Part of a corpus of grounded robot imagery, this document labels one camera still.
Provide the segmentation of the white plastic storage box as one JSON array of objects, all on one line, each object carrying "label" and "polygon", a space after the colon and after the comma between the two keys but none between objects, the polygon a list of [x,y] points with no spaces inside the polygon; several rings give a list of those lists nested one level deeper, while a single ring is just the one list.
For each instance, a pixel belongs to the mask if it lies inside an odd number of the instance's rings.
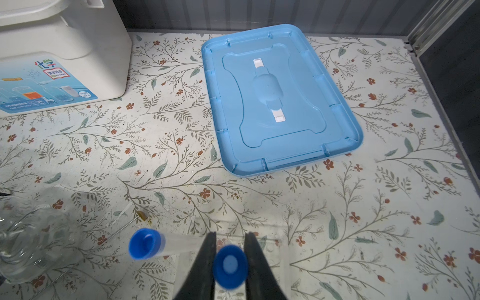
[{"label": "white plastic storage box", "polygon": [[132,45],[112,1],[2,1],[1,116],[122,96]]}]

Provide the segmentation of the clear plastic tube rack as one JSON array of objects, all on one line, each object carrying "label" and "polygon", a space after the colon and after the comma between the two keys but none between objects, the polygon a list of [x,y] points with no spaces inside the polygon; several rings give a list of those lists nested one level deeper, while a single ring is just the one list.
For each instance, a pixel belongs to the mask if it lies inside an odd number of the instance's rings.
[{"label": "clear plastic tube rack", "polygon": [[267,224],[246,234],[217,232],[181,253],[175,300],[288,300],[289,246],[285,227]]}]

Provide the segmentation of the test tube blue cap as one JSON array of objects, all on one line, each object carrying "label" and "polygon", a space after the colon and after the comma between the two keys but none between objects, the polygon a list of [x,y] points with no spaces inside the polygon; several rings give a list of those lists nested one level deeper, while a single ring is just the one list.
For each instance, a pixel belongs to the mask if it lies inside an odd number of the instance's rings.
[{"label": "test tube blue cap", "polygon": [[156,256],[171,256],[195,252],[200,249],[202,243],[202,237],[142,228],[132,235],[128,245],[128,252],[134,260],[148,260]]},{"label": "test tube blue cap", "polygon": [[236,245],[222,247],[213,262],[215,300],[245,300],[248,262],[244,251]]}]

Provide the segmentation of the blue plastic box lid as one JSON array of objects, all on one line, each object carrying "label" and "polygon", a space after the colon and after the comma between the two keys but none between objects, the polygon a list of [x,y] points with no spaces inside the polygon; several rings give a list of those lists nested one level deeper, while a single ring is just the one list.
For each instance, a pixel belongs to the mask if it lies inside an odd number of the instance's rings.
[{"label": "blue plastic box lid", "polygon": [[224,167],[249,177],[344,155],[363,131],[303,32],[281,24],[201,48]]}]

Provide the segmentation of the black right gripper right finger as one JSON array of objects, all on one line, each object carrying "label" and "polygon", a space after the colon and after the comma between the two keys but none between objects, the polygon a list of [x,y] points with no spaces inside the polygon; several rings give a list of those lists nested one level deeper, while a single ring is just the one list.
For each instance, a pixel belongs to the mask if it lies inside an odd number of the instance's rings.
[{"label": "black right gripper right finger", "polygon": [[253,232],[247,233],[244,237],[244,253],[249,268],[246,278],[246,299],[287,300]]}]

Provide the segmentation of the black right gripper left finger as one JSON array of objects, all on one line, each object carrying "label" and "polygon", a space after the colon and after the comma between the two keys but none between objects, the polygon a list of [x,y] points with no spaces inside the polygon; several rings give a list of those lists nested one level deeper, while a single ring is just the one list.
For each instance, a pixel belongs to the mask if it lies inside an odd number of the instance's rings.
[{"label": "black right gripper left finger", "polygon": [[215,298],[213,263],[216,253],[216,233],[210,232],[205,236],[196,259],[174,300],[213,300]]}]

